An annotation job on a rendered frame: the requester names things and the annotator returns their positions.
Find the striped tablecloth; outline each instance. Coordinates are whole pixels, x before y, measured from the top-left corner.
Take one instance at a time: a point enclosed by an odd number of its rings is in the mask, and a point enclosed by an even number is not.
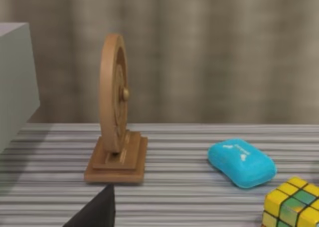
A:
[[[149,138],[145,182],[116,186],[116,227],[260,226],[265,194],[298,175],[319,184],[319,126],[132,124]],[[97,124],[28,124],[0,155],[0,227],[60,227],[104,186],[83,182]],[[206,160],[242,138],[277,163],[265,186],[239,190]]]

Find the gray block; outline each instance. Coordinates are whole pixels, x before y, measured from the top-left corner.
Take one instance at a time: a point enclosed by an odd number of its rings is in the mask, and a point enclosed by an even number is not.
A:
[[[0,152],[39,108],[27,23],[0,23]]]

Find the yellow cube tile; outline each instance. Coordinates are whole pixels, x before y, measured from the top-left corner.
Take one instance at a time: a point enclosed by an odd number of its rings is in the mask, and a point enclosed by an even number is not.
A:
[[[299,189],[289,183],[283,183],[279,187],[277,187],[278,190],[286,193],[287,195],[293,195],[296,193]]]
[[[294,186],[297,186],[299,188],[302,188],[307,184],[307,181],[300,179],[299,177],[293,177],[287,182],[290,184],[293,184]]]
[[[318,197],[319,196],[319,187],[315,186],[314,184],[308,184],[304,187],[304,190],[308,193]]]
[[[285,193],[282,193],[279,190],[274,190],[266,195],[264,209],[273,216],[278,217],[280,211],[280,205],[285,201],[289,196]]]
[[[318,227],[319,211],[312,207],[307,207],[299,215],[297,227]]]
[[[317,209],[319,211],[319,199],[311,204],[311,207]]]
[[[264,211],[263,225],[267,226],[267,227],[276,227],[277,226],[277,219]]]

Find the wooden wheel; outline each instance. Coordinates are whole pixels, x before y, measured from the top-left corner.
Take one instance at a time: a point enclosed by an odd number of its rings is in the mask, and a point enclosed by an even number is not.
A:
[[[128,76],[124,41],[118,34],[106,37],[100,66],[99,113],[106,151],[119,153],[126,137]]]

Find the gray stripe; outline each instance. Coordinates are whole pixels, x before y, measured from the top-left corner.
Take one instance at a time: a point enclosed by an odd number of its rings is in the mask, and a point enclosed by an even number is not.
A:
[[[132,124],[149,138],[145,182],[116,186],[116,227],[241,227],[260,224],[265,194],[298,175],[319,183],[319,126]],[[0,227],[59,227],[101,185],[83,182],[97,124],[28,124],[0,155]],[[209,146],[243,138],[279,173],[242,191],[207,163]]]

